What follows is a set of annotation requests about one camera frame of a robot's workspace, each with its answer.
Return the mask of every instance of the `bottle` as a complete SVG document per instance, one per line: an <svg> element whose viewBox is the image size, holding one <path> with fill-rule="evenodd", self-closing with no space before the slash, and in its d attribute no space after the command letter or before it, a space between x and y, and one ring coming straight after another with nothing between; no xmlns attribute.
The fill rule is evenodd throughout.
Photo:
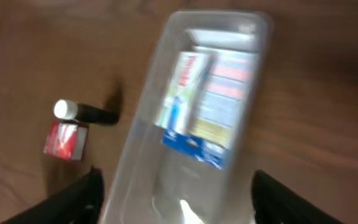
<svg viewBox="0 0 358 224"><path fill-rule="evenodd" d="M90 105L77 104L70 100L58 100L53 113L59 119L75 120L81 123L116 124L119 115Z"/></svg>

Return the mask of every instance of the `brown wooden surface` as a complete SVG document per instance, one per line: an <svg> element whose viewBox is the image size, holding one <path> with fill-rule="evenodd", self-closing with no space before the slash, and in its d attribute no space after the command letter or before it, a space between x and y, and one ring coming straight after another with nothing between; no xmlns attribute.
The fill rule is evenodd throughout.
<svg viewBox="0 0 358 224"><path fill-rule="evenodd" d="M358 223L358 0L0 0L0 221L91 164L109 187L162 25L179 8L256 9L275 21L229 199L260 168ZM118 86L122 118L91 127L84 162L42 154L56 100L102 107Z"/></svg>

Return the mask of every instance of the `clear plastic bin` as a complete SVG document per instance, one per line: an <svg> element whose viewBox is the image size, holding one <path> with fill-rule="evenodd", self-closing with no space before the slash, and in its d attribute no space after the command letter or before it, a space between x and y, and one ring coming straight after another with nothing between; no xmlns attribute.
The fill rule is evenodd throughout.
<svg viewBox="0 0 358 224"><path fill-rule="evenodd" d="M155 118L179 53L204 46L259 56L249 97L240 111L239 123L244 124L269 40L267 19L259 12L180 11L170 16L147 74L102 223L220 222L237 141L233 141L223 169L217 169L163 145L164 130L155 125ZM238 133L244 128L238 127Z"/></svg>

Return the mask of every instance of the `red box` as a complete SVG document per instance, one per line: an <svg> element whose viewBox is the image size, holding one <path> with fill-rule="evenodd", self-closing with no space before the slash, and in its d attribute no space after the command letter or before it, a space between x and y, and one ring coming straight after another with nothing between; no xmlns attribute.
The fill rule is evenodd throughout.
<svg viewBox="0 0 358 224"><path fill-rule="evenodd" d="M78 124L53 122L44 153L62 159L80 160L84 151L88 128Z"/></svg>

